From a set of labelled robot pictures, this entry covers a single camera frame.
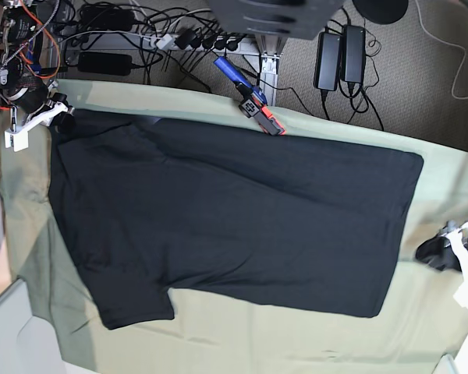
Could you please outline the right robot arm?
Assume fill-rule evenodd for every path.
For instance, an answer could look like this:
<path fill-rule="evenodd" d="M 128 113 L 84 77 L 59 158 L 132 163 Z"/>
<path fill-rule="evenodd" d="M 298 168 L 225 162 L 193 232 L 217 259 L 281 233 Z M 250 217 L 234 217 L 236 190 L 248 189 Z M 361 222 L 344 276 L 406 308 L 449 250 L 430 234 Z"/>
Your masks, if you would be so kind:
<path fill-rule="evenodd" d="M 56 88 L 62 67 L 55 28 L 74 11 L 68 1 L 0 1 L 0 110 L 10 131 L 33 120 L 60 133 L 75 127 L 74 108 Z"/>

